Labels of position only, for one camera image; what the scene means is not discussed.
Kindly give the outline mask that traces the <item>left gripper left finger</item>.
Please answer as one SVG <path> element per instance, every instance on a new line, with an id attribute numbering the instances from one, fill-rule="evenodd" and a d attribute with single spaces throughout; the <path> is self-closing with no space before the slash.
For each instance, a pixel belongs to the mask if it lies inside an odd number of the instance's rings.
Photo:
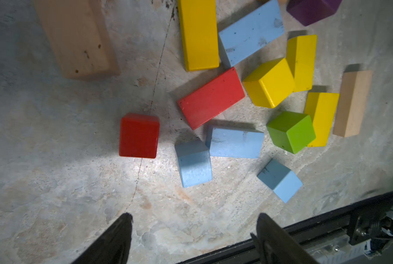
<path id="1" fill-rule="evenodd" d="M 133 216 L 123 213 L 73 264 L 126 264 L 132 231 Z"/>

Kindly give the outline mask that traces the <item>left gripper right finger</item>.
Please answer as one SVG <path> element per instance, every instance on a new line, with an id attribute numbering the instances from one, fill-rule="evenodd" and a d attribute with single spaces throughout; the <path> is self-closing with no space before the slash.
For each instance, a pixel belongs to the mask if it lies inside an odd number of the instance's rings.
<path id="1" fill-rule="evenodd" d="M 259 214 L 256 234 L 251 233 L 250 235 L 262 264 L 317 263 L 311 255 L 265 213 Z"/>

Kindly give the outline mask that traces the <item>blue cube bottom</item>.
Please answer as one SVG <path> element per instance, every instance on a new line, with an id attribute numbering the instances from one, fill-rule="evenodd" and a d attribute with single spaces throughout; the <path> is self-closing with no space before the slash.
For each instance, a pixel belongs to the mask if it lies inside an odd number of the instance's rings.
<path id="1" fill-rule="evenodd" d="M 284 203 L 303 186 L 302 181 L 288 167 L 272 159 L 257 175 Z"/>

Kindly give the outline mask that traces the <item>blue cube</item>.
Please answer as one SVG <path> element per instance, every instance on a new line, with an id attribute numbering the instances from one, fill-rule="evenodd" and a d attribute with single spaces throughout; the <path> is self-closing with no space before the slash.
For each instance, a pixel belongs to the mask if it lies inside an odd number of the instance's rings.
<path id="1" fill-rule="evenodd" d="M 302 181 L 288 167 L 272 159 L 257 175 L 284 203 L 303 186 Z"/>
<path id="2" fill-rule="evenodd" d="M 212 180 L 209 148 L 200 140 L 174 146 L 183 188 Z"/>

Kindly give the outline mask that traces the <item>blue long block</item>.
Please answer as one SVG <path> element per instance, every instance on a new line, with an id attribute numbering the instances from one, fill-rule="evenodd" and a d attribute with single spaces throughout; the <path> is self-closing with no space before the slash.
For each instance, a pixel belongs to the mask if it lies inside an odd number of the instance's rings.
<path id="1" fill-rule="evenodd" d="M 231 158 L 258 158 L 265 134 L 253 129 L 209 125 L 206 146 L 210 155 Z"/>
<path id="2" fill-rule="evenodd" d="M 232 68 L 283 34 L 279 2 L 267 1 L 218 33 L 221 62 Z"/>

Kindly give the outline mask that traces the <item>green cube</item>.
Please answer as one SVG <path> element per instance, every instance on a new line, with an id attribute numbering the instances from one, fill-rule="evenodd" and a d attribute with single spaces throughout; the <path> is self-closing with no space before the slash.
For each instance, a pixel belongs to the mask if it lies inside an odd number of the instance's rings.
<path id="1" fill-rule="evenodd" d="M 267 124 L 273 144 L 297 154 L 316 139 L 313 121 L 308 114 L 285 111 Z"/>

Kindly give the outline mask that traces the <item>red cube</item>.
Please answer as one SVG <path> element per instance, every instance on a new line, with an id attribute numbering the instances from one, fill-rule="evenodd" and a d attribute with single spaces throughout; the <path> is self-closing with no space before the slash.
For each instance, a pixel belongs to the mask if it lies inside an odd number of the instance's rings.
<path id="1" fill-rule="evenodd" d="M 126 114 L 120 121 L 119 156 L 156 158 L 159 135 L 158 117 Z"/>

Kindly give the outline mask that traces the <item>yellow long block right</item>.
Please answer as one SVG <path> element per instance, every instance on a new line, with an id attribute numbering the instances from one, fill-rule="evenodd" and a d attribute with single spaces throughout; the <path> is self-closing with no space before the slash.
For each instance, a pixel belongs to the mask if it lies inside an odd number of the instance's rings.
<path id="1" fill-rule="evenodd" d="M 316 135 L 308 147 L 324 147 L 327 145 L 334 121 L 339 93 L 308 93 L 304 113 L 310 115 Z"/>

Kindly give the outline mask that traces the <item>yellow long block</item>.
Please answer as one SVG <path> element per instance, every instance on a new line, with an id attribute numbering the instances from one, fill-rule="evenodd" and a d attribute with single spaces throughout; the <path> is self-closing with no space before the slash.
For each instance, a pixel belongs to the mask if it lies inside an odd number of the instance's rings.
<path id="1" fill-rule="evenodd" d="M 339 93 L 308 93 L 304 113 L 310 115 L 316 135 L 308 147 L 324 147 L 327 145 L 334 121 Z"/>
<path id="2" fill-rule="evenodd" d="M 214 69 L 220 65 L 215 0 L 179 0 L 185 70 Z"/>

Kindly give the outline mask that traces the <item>red long block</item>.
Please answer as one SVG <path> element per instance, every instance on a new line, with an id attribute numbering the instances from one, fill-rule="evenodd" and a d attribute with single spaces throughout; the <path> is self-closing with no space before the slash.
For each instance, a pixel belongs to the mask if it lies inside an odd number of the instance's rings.
<path id="1" fill-rule="evenodd" d="M 234 67 L 177 101 L 192 130 L 207 123 L 245 98 Z"/>

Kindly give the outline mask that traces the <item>yellow cube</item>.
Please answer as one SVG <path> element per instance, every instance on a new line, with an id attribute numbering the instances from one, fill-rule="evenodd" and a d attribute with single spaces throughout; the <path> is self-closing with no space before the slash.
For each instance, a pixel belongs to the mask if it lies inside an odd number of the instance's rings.
<path id="1" fill-rule="evenodd" d="M 293 92 L 295 81 L 287 60 L 279 58 L 260 65 L 243 85 L 255 106 L 275 108 Z"/>

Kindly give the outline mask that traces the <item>wooden block right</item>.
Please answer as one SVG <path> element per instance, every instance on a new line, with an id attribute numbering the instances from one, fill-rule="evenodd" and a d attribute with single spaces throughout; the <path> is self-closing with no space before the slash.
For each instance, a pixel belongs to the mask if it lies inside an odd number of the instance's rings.
<path id="1" fill-rule="evenodd" d="M 372 70 L 343 74 L 333 134 L 340 137 L 360 133 L 373 77 Z"/>

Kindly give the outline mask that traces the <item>wooden block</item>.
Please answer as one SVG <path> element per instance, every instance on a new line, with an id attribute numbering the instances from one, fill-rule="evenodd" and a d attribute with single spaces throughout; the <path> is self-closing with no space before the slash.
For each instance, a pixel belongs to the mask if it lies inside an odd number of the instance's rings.
<path id="1" fill-rule="evenodd" d="M 333 134 L 340 137 L 360 133 L 373 77 L 372 70 L 343 74 Z"/>
<path id="2" fill-rule="evenodd" d="M 93 80 L 120 73 L 100 1 L 34 1 L 34 6 L 63 77 Z"/>

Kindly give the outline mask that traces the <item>yellow block small upright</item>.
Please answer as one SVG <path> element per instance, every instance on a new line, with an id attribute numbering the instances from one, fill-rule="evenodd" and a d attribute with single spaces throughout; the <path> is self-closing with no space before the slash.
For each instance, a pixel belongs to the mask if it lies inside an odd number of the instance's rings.
<path id="1" fill-rule="evenodd" d="M 302 35 L 287 42 L 286 59 L 294 78 L 293 92 L 311 90 L 314 80 L 317 35 Z"/>

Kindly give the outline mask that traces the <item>wooden block left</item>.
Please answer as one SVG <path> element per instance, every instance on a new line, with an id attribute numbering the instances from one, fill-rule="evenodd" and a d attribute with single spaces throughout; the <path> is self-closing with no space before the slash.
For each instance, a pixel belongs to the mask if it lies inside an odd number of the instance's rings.
<path id="1" fill-rule="evenodd" d="M 100 1 L 34 1 L 34 6 L 63 77 L 93 80 L 120 73 Z"/>

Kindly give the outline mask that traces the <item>purple cube right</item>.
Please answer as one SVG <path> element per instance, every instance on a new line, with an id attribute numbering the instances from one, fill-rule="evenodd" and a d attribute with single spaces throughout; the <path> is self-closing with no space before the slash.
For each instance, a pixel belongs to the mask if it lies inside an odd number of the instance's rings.
<path id="1" fill-rule="evenodd" d="M 342 0 L 291 0 L 286 11 L 302 25 L 308 26 L 334 15 Z"/>

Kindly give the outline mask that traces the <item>yellow long block left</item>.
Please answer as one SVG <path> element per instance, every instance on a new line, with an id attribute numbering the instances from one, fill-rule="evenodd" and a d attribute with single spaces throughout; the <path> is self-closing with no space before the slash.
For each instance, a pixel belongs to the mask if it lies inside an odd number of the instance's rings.
<path id="1" fill-rule="evenodd" d="M 185 70 L 214 69 L 220 65 L 215 0 L 179 0 Z"/>

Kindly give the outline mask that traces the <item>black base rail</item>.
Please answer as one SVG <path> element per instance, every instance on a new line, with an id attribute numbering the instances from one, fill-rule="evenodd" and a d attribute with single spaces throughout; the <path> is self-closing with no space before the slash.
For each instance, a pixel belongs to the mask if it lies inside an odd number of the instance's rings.
<path id="1" fill-rule="evenodd" d="M 393 191 L 283 228 L 316 264 L 380 255 L 393 243 Z M 251 239 L 193 257 L 188 264 L 262 264 Z"/>

